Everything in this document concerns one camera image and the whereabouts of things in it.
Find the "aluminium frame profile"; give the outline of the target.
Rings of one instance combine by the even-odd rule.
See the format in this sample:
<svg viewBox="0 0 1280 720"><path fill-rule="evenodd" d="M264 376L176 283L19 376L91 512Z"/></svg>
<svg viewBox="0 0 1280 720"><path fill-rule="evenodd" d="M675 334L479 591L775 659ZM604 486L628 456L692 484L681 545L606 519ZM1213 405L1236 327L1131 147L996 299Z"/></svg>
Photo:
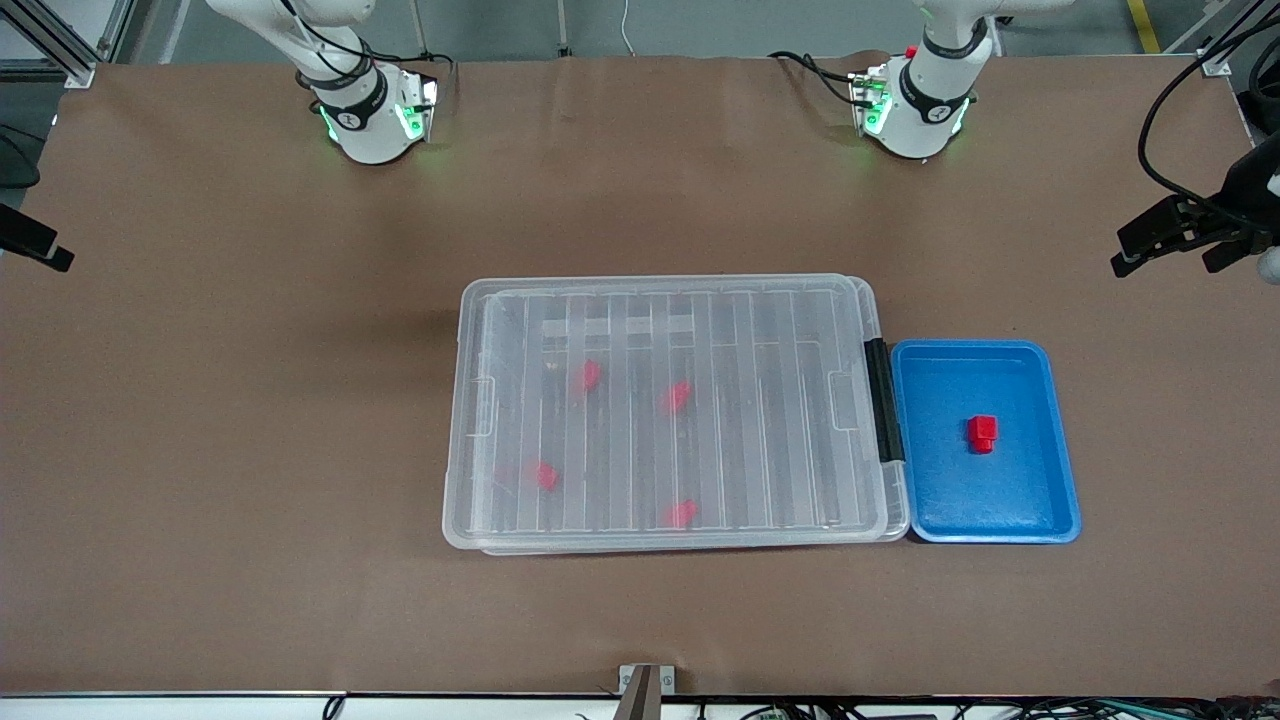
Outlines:
<svg viewBox="0 0 1280 720"><path fill-rule="evenodd" d="M1230 56L1234 49L1225 45L1256 26L1280 17L1280 0L1204 0L1203 17L1185 33L1197 56L1213 51L1202 72L1210 77L1233 73Z"/></svg>
<svg viewBox="0 0 1280 720"><path fill-rule="evenodd" d="M138 0L0 0L0 81L88 88L120 59Z"/></svg>

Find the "brown table cover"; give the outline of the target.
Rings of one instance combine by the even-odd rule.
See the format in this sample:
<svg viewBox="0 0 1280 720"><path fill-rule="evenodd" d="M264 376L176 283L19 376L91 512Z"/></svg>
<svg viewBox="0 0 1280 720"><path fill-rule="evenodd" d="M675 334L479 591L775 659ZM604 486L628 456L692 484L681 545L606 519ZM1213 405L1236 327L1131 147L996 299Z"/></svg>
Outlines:
<svg viewBox="0 0 1280 720"><path fill-rule="evenodd" d="M463 63L348 161L282 64L104 67L0 270L0 692L1280 694L1280 287L1119 281L1170 56L1000 58L925 164L762 59ZM499 275L828 272L884 333L1041 345L1056 547L492 557L442 533L457 311Z"/></svg>

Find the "blue plastic tray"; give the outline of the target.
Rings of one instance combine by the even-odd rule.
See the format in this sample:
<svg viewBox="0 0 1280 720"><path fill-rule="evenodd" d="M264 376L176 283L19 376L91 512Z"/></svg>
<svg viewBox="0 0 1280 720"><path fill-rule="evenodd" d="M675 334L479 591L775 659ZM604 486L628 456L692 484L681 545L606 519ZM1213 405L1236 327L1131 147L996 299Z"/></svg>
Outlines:
<svg viewBox="0 0 1280 720"><path fill-rule="evenodd" d="M1066 544L1082 511L1048 354L1025 340L905 340L891 354L911 528L932 543ZM966 419L998 418L995 451Z"/></svg>

